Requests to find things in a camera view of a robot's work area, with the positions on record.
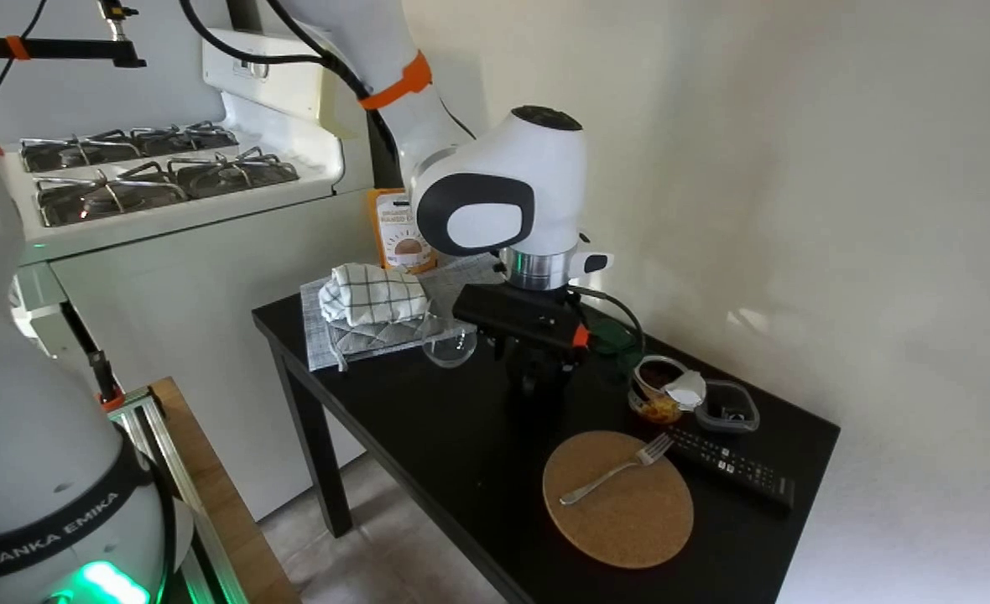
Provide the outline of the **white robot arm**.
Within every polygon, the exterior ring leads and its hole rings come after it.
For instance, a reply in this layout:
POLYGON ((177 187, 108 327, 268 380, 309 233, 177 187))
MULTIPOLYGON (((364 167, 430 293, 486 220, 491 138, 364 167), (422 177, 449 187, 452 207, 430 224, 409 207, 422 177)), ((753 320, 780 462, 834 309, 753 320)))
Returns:
MULTIPOLYGON (((474 138, 440 101, 399 0, 268 0, 305 58, 390 132, 414 218, 447 254, 567 258, 581 242, 585 128, 524 103, 474 138)), ((193 522, 151 462, 10 320, 23 248, 0 177, 0 604, 151 604, 193 522)))

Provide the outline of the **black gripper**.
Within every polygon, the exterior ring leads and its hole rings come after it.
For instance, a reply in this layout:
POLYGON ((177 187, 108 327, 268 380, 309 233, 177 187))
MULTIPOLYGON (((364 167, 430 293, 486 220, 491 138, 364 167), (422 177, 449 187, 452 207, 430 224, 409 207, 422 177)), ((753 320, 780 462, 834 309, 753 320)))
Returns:
MULTIPOLYGON (((565 296, 522 293, 514 286, 467 286, 452 303, 452 316, 495 337, 514 337, 565 355, 592 350, 592 330, 565 296)), ((526 381, 526 352, 522 347, 510 347, 505 367, 514 385, 526 381)), ((574 360, 557 355, 548 381, 562 393, 570 377, 574 360)))

